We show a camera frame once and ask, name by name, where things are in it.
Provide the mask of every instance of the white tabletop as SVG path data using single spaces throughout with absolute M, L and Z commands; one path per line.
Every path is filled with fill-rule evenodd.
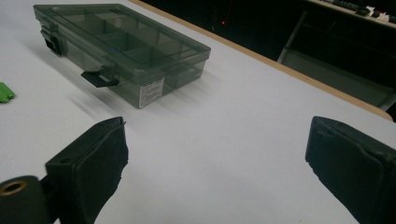
M 200 79 L 135 109 L 45 46 L 33 4 L 55 2 L 0 2 L 0 81 L 17 95 L 0 105 L 0 182 L 42 178 L 44 163 L 94 123 L 122 116 L 129 164 L 96 223 L 356 223 L 304 160 L 311 119 L 396 148 L 395 123 L 118 1 L 212 48 Z

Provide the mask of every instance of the storage box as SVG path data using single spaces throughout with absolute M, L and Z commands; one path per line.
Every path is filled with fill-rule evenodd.
M 50 49 L 137 108 L 200 77 L 209 58 L 208 46 L 122 5 L 34 10 Z

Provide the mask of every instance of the brown table edge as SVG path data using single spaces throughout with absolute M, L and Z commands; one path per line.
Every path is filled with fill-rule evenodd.
M 312 77 L 308 77 L 308 76 L 306 76 L 306 75 L 304 75 L 302 73 L 299 73 L 299 72 L 297 72 L 297 71 L 295 71 L 293 69 L 290 69 L 290 68 L 288 68 L 287 66 L 285 66 L 283 64 L 280 64 L 280 63 L 277 63 L 277 62 L 275 62 L 273 60 L 270 60 L 270 59 L 268 59 L 268 58 L 266 58 L 266 57 L 264 57 L 264 56 L 262 56 L 262 55 L 260 55 L 260 54 L 258 54 L 256 52 L 254 52 L 254 51 L 252 51 L 250 49 L 246 49 L 246 48 L 244 48 L 244 47 L 242 47 L 240 45 L 235 44 L 234 42 L 232 42 L 230 40 L 227 40 L 227 39 L 225 39 L 225 38 L 223 38 L 221 36 L 218 36 L 218 35 L 215 35 L 213 33 L 210 33 L 207 30 L 205 30 L 205 29 L 203 29 L 203 28 L 201 28 L 199 26 L 196 26 L 196 25 L 194 25 L 192 23 L 189 23 L 187 21 L 183 21 L 182 19 L 180 19 L 180 18 L 178 18 L 176 16 L 173 16 L 173 15 L 171 15 L 171 14 L 165 12 L 165 11 L 162 11 L 162 10 L 160 10 L 160 9 L 158 9 L 156 7 L 153 7 L 153 6 L 149 5 L 149 4 L 146 4 L 146 3 L 142 2 L 142 1 L 139 1 L 139 0 L 129 0 L 129 1 L 131 1 L 132 3 L 134 3 L 134 4 L 136 4 L 136 5 L 140 6 L 140 7 L 145 8 L 147 10 L 150 10 L 150 11 L 152 11 L 152 12 L 158 14 L 158 15 L 161 15 L 161 16 L 165 17 L 166 19 L 169 19 L 171 21 L 175 21 L 175 22 L 177 22 L 177 23 L 179 23 L 181 25 L 184 25 L 184 26 L 186 26 L 186 27 L 198 32 L 198 33 L 201 33 L 203 35 L 211 37 L 211 38 L 219 41 L 220 43 L 222 43 L 224 45 L 227 45 L 230 48 L 233 48 L 233 49 L 236 49 L 236 50 L 238 50 L 240 52 L 243 52 L 246 55 L 248 55 L 248 56 L 250 56 L 250 57 L 252 57 L 252 58 L 254 58 L 256 60 L 258 60 L 258 61 L 260 61 L 262 63 L 266 63 L 266 64 L 274 67 L 275 69 L 280 70 L 280 71 L 282 71 L 282 72 L 284 72 L 284 73 L 286 73 L 286 74 L 288 74 L 288 75 L 290 75 L 292 77 L 296 77 L 296 78 L 300 79 L 301 81 L 303 81 L 305 83 L 308 83 L 311 86 L 314 86 L 314 87 L 316 87 L 318 89 L 326 91 L 327 93 L 329 93 L 331 95 L 334 95 L 334 96 L 336 96 L 336 97 L 338 97 L 340 99 L 343 99 L 343 100 L 345 100 L 345 101 L 347 101 L 347 102 L 349 102 L 349 103 L 351 103 L 353 105 L 357 105 L 357 106 L 359 106 L 359 107 L 361 107 L 361 108 L 363 108 L 363 109 L 365 109 L 367 111 L 370 111 L 370 112 L 372 112 L 374 114 L 377 114 L 378 116 L 380 116 L 380 117 L 382 117 L 384 119 L 392 120 L 392 117 L 387 112 L 381 110 L 380 108 L 375 107 L 373 105 L 369 105 L 369 104 L 363 102 L 362 100 L 360 100 L 358 98 L 355 98 L 355 97 L 353 97 L 351 95 L 348 95 L 348 94 L 346 94 L 346 93 L 344 93 L 342 91 L 339 91 L 339 90 L 337 90 L 337 89 L 335 89 L 333 87 L 330 87 L 330 86 L 328 86 L 328 85 L 326 85 L 326 84 L 324 84 L 322 82 L 319 82 L 319 81 L 313 79 Z

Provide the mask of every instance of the label sticker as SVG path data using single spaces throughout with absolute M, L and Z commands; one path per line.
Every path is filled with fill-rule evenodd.
M 164 77 L 140 86 L 139 107 L 148 105 L 163 96 L 163 80 Z

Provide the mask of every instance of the background table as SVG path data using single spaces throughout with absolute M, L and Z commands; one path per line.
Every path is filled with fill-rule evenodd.
M 56 2 L 0 3 L 0 80 L 17 94 L 0 105 L 0 181 L 42 178 L 44 163 L 94 123 L 123 116 L 129 164 L 96 223 L 356 222 L 304 160 L 311 119 L 338 119 L 396 147 L 392 121 L 118 1 L 212 48 L 200 79 L 135 109 L 45 46 L 33 4 Z

